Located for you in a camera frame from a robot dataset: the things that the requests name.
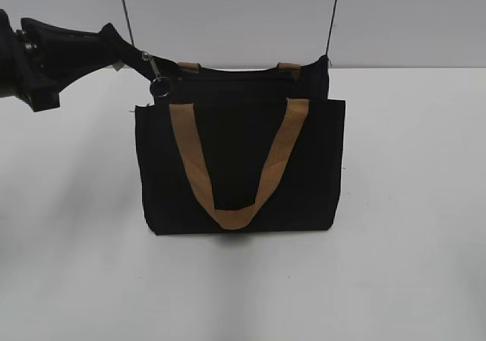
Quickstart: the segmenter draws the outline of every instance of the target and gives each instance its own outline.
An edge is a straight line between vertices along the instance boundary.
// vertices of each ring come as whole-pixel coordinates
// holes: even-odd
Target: black fabric
[[[141,51],[111,26],[101,35],[122,61],[154,78]],[[153,105],[135,106],[135,140],[142,204],[157,235],[325,230],[339,202],[345,102],[327,99],[327,56],[302,65],[300,78],[278,66],[263,71],[182,71],[155,57],[175,88]],[[286,111],[286,98],[309,99],[309,112],[282,180],[251,223],[224,230],[197,202],[172,130],[169,104],[193,103],[216,209],[237,210],[255,200],[261,170]]]

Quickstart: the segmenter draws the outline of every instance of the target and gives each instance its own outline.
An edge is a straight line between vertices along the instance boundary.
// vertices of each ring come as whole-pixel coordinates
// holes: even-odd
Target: hanging string
[[[333,6],[333,16],[331,17],[331,25],[329,26],[329,36],[327,37],[327,46],[326,46],[326,55],[329,52],[329,42],[331,40],[331,33],[333,32],[333,25],[334,25],[334,16],[336,15],[336,6],[337,6],[337,0],[334,0],[334,6]]]
[[[131,45],[135,46],[134,35],[131,32],[130,19],[128,18],[127,5],[125,0],[121,0],[121,3],[123,3],[123,10],[125,11],[125,20],[127,21],[128,32],[130,33]]]

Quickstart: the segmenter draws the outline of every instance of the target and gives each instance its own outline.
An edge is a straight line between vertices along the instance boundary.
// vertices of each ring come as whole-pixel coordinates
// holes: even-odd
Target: bag
[[[157,235],[326,230],[339,202],[345,101],[328,59],[221,71],[151,56],[99,32],[152,81],[135,106],[145,219]]]

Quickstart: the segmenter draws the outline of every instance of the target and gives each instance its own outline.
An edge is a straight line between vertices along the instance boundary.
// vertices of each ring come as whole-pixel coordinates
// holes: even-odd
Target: white backdrop
[[[326,49],[334,0],[126,0],[135,45],[177,62],[264,68]],[[130,41],[122,0],[0,0],[22,17]],[[486,0],[339,0],[335,68],[486,67]]]
[[[486,69],[331,70],[347,102],[328,232],[155,236],[134,71],[61,108],[0,99],[0,339],[486,339]]]

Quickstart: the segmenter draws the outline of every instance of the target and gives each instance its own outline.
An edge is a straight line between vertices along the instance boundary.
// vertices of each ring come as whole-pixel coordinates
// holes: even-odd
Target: tan strap
[[[292,62],[279,62],[277,66],[281,71],[290,71],[292,73],[294,81],[297,81],[299,79],[301,74],[300,64],[294,64]]]
[[[264,164],[255,203],[239,210],[217,210],[214,207],[211,180],[194,117],[194,104],[170,104],[169,110],[185,174],[197,201],[224,229],[241,229],[251,222],[279,185],[307,118],[309,100],[287,98],[286,113]]]
[[[188,73],[199,73],[200,64],[198,62],[178,62],[179,67]]]

